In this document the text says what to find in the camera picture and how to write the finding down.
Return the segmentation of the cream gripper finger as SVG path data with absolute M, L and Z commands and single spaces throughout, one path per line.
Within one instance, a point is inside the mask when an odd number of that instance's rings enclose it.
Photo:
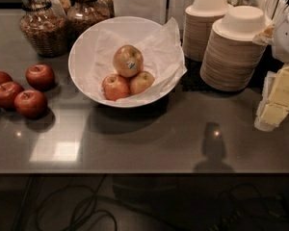
M 289 110 L 289 65 L 277 72 L 268 102 Z
M 284 106 L 269 100 L 275 81 L 276 73 L 269 71 L 264 79 L 262 100 L 259 102 L 254 120 L 254 127 L 260 131 L 274 131 L 289 114 Z

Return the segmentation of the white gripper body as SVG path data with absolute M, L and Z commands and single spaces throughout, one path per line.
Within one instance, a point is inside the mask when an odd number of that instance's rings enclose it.
M 272 44 L 272 38 L 273 38 L 273 31 L 274 27 L 272 25 L 266 27 L 264 30 L 262 30 L 260 33 L 256 34 L 254 38 L 252 39 L 252 42 L 257 45 L 271 45 Z

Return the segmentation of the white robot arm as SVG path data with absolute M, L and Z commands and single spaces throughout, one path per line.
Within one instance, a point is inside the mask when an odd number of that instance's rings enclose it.
M 277 73 L 269 71 L 264 80 L 254 126 L 265 132 L 276 129 L 289 115 L 289 6 L 276 20 L 271 45 L 273 57 L 283 67 Z

